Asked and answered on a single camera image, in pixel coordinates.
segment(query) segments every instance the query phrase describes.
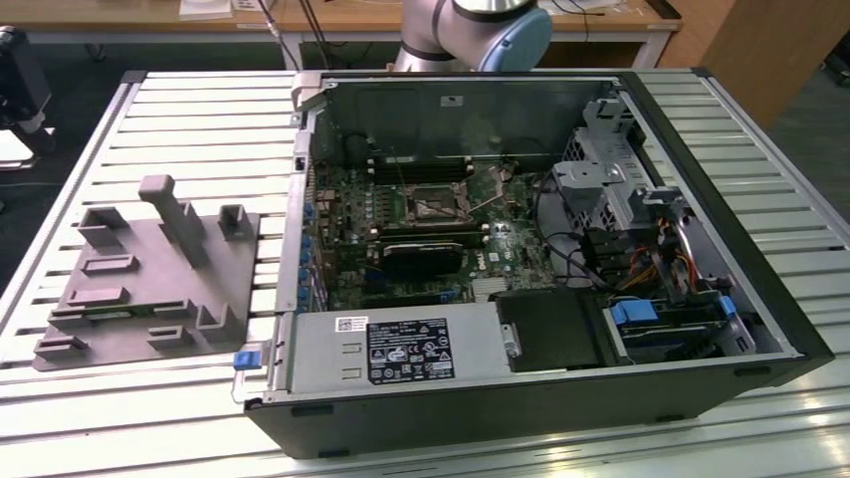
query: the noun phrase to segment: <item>wire bundle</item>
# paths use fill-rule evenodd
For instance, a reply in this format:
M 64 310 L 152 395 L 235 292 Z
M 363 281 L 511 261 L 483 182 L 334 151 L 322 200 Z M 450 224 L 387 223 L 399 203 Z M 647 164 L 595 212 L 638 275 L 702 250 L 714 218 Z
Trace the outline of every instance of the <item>wire bundle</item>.
M 278 22 L 275 22 L 275 18 L 271 16 L 271 12 L 268 11 L 268 6 L 266 6 L 266 1 L 259 0 L 258 3 L 260 4 L 260 9 L 263 10 L 263 16 L 266 17 L 266 26 L 268 27 L 268 33 L 271 33 L 271 36 L 275 37 L 275 40 L 278 41 L 278 45 L 280 46 L 280 51 L 283 52 L 283 64 L 286 65 L 287 57 L 290 57 L 290 60 L 292 60 L 292 69 L 296 72 L 300 72 L 302 67 L 295 61 L 295 56 L 292 55 L 292 52 L 290 51 L 287 44 L 283 42 L 283 37 L 280 36 L 280 30 L 278 29 Z

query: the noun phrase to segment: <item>slotted metal table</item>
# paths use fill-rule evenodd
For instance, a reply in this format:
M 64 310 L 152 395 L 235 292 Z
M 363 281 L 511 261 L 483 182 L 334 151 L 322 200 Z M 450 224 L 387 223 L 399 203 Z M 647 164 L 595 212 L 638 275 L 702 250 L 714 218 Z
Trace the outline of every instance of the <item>slotted metal table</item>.
M 711 78 L 641 72 L 837 360 L 698 419 L 346 459 L 296 461 L 231 400 L 232 355 L 40 373 L 31 368 L 88 206 L 154 217 L 146 174 L 198 214 L 262 214 L 248 342 L 271 337 L 292 168 L 287 72 L 128 74 L 0 299 L 0 476 L 786 476 L 850 466 L 848 225 Z M 655 156 L 665 180 L 671 169 Z M 247 387 L 264 386 L 251 372 Z M 629 397 L 623 397 L 625 406 Z

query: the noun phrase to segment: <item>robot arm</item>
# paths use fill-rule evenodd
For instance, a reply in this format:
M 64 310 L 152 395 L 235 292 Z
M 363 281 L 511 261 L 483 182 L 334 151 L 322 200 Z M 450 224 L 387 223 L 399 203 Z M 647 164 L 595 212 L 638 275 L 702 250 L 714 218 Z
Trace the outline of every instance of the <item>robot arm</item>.
M 535 0 L 406 0 L 395 70 L 450 71 L 458 60 L 481 72 L 529 71 L 551 35 Z

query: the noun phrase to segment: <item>floor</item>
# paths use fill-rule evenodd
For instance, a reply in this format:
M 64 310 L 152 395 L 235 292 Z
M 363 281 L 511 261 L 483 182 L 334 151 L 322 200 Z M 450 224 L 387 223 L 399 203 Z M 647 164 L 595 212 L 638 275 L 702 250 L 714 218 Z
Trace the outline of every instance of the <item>floor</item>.
M 338 68 L 382 68 L 396 55 L 392 44 L 346 45 L 331 61 Z M 107 59 L 92 62 L 82 46 L 39 46 L 38 56 L 54 88 L 47 108 L 58 150 L 28 171 L 0 173 L 0 291 L 15 273 L 56 194 L 122 75 L 127 70 L 268 70 L 280 68 L 272 45 L 114 45 Z M 315 51 L 307 68 L 322 68 Z M 817 72 L 770 136 L 845 217 L 850 218 L 850 88 L 837 88 Z

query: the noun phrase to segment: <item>white sticker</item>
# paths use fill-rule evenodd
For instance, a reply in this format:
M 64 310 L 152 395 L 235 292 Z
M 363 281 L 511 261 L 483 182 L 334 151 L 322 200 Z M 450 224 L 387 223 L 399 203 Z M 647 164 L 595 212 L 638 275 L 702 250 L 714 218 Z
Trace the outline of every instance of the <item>white sticker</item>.
M 336 332 L 363 332 L 368 322 L 368 317 L 338 317 Z

